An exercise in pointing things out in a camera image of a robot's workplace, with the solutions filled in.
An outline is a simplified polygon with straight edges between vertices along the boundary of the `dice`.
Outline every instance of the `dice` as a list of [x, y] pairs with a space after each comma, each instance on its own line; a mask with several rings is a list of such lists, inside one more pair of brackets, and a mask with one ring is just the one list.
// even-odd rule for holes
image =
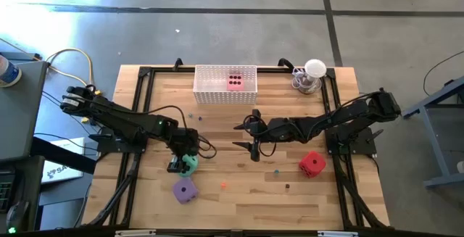
[[181, 178], [177, 183], [175, 183], [173, 186], [173, 193], [181, 204], [186, 204], [192, 199], [195, 199], [198, 196], [199, 191], [190, 177], [187, 177]]
[[311, 151], [299, 162], [299, 168], [303, 170], [305, 175], [309, 178], [318, 175], [325, 167], [326, 161], [315, 151]]
[[227, 79], [227, 91], [243, 91], [244, 80], [241, 74], [230, 74]]

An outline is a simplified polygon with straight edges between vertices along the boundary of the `yellow cable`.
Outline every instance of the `yellow cable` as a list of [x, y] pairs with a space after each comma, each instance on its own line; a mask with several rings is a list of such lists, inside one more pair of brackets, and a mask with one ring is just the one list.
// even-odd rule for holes
[[[21, 48], [18, 48], [18, 47], [15, 46], [15, 45], [11, 44], [10, 42], [5, 41], [3, 38], [0, 38], [0, 40], [2, 40], [4, 43], [7, 43], [7, 44], [10, 45], [10, 46], [12, 46], [13, 48], [15, 48], [15, 49], [17, 49], [17, 50], [23, 52], [24, 54], [27, 54], [28, 56], [30, 56], [29, 53], [27, 53], [26, 51], [22, 50]], [[88, 68], [89, 68], [89, 71], [88, 71], [88, 75], [89, 75], [88, 80], [90, 81], [90, 84], [92, 84], [92, 83], [93, 83], [93, 82], [92, 82], [92, 61], [90, 60], [90, 57], [87, 55], [87, 53], [85, 53], [84, 51], [81, 51], [80, 49], [75, 49], [75, 48], [66, 48], [66, 49], [62, 49], [62, 50], [60, 50], [60, 51], [58, 51], [58, 52], [53, 53], [50, 57], [48, 57], [48, 58], [46, 59], [46, 62], [49, 62], [49, 63], [51, 64], [51, 62], [53, 62], [55, 56], [57, 56], [58, 54], [61, 54], [61, 53], [64, 52], [64, 51], [78, 51], [78, 52], [82, 53], [84, 56], [86, 56], [87, 61], [88, 61]], [[35, 56], [32, 56], [32, 58], [35, 59], [35, 60], [37, 60], [37, 61], [41, 61], [41, 59], [39, 59], [39, 58], [37, 58], [37, 57], [35, 57]], [[60, 71], [60, 70], [58, 70], [58, 69], [56, 69], [55, 67], [52, 67], [52, 66], [50, 66], [49, 68], [50, 68], [51, 70], [53, 70], [53, 71], [58, 72], [58, 73], [61, 74], [61, 75], [65, 75], [65, 76], [67, 76], [67, 77], [70, 77], [70, 78], [74, 78], [74, 79], [76, 79], [76, 80], [79, 80], [82, 84], [84, 84], [85, 86], [87, 86], [87, 83], [86, 83], [84, 80], [82, 80], [82, 79], [80, 79], [80, 78], [78, 78], [78, 77], [76, 77], [76, 76], [74, 76], [74, 75], [71, 75], [71, 74], [65, 73], [65, 72], [63, 72], [63, 71]]]

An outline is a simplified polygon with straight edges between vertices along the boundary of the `blue metal frame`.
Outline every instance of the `blue metal frame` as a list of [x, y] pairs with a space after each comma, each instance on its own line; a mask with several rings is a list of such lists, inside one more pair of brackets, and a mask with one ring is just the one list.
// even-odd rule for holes
[[411, 108], [402, 112], [403, 119], [407, 119], [414, 114], [420, 113], [422, 121], [426, 126], [428, 138], [434, 149], [435, 157], [442, 171], [442, 176], [432, 178], [424, 181], [423, 184], [426, 188], [435, 186], [443, 186], [452, 183], [464, 182], [464, 174], [450, 174], [447, 163], [445, 162], [443, 151], [440, 148], [439, 142], [436, 139], [438, 134], [434, 131], [430, 117], [428, 115], [428, 108], [448, 99], [449, 97], [461, 92], [464, 89], [464, 76], [451, 82], [450, 84], [443, 87], [440, 91], [430, 95], [423, 101], [415, 104]]

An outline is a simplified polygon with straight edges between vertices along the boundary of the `pink cube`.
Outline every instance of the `pink cube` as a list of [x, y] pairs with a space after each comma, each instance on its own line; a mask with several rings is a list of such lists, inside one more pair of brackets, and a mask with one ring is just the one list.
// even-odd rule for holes
[[244, 80], [241, 74], [230, 74], [227, 79], [227, 91], [243, 91]]

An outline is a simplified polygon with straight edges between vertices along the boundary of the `keyboard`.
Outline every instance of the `keyboard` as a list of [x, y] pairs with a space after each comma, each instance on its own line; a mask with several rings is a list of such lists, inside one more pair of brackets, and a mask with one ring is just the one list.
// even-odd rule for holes
[[7, 213], [11, 206], [15, 181], [14, 170], [0, 170], [0, 213]]

